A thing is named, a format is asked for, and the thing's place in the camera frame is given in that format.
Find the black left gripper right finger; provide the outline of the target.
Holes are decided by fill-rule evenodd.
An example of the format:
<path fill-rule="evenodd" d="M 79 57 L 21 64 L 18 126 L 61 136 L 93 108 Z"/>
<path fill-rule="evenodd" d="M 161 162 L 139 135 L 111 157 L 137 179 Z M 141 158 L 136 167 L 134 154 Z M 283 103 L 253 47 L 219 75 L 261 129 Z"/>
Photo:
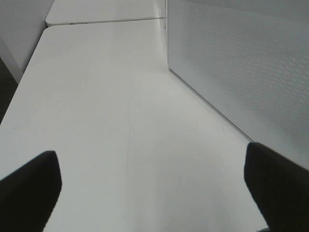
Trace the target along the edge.
<path fill-rule="evenodd" d="M 309 172 L 261 143 L 248 143 L 244 181 L 272 232 L 309 230 Z"/>

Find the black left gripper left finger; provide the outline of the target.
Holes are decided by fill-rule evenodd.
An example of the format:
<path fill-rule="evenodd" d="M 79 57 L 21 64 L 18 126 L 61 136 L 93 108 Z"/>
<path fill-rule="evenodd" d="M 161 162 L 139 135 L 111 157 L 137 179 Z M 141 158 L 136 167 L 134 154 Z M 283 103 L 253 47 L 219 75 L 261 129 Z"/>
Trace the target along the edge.
<path fill-rule="evenodd" d="M 62 189 L 55 151 L 45 151 L 0 181 L 0 230 L 42 232 Z"/>

